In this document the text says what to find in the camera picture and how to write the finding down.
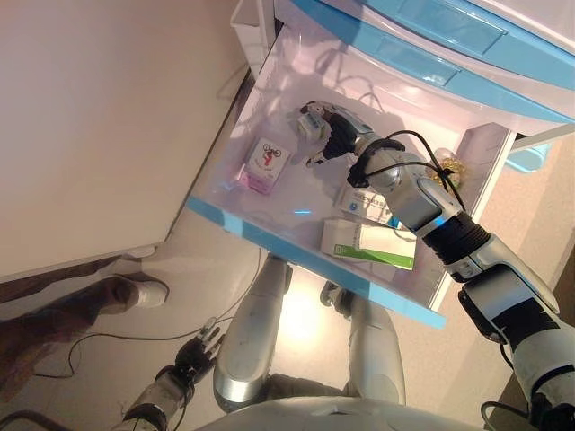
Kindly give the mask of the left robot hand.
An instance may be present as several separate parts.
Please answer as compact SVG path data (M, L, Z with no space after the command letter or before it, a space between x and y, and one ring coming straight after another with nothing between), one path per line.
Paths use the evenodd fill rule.
M199 383L215 365L224 337L219 321L215 317L208 319L178 351L174 362L178 375L186 383Z

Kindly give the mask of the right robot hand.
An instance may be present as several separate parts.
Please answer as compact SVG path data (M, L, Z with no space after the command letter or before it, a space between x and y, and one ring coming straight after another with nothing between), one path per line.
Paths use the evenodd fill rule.
M300 110L296 124L299 133L312 144L324 147L305 162L308 168L355 154L359 147L376 139L376 133L352 111L327 101L309 101Z

